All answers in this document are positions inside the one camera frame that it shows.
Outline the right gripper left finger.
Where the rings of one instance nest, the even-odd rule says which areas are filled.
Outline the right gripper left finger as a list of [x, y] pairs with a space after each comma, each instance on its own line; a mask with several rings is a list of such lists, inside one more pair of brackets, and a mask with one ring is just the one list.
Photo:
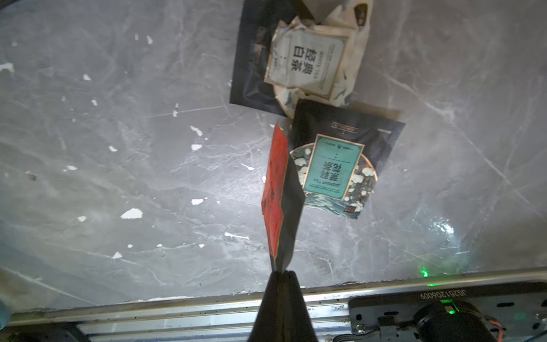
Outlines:
[[279, 316], [281, 280], [282, 275], [280, 272], [271, 273], [248, 341], [279, 340], [283, 321]]

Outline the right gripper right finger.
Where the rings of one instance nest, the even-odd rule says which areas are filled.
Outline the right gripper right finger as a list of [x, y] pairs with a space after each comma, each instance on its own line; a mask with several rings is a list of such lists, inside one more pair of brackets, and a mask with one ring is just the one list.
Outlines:
[[283, 273], [281, 308], [282, 341], [318, 340], [295, 272]]

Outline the teal jasmine tea bag packet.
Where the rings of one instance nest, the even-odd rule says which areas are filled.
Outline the teal jasmine tea bag packet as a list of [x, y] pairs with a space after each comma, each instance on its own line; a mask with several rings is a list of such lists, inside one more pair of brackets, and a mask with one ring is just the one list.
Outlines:
[[404, 123], [300, 100], [289, 134], [305, 204], [357, 219]]

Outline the white tea bag packet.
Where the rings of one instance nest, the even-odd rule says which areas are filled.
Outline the white tea bag packet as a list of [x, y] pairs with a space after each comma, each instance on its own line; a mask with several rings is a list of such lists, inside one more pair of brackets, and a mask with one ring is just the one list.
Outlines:
[[320, 23], [302, 1], [245, 1], [229, 101], [287, 118], [300, 100], [346, 107], [373, 1], [342, 1]]

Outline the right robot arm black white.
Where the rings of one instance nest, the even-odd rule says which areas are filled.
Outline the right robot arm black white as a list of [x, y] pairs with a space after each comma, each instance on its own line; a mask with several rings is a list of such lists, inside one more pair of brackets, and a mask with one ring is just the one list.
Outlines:
[[[546, 284], [516, 282], [381, 294], [348, 302], [335, 341], [546, 340]], [[272, 272], [249, 341], [317, 341], [295, 272]]]

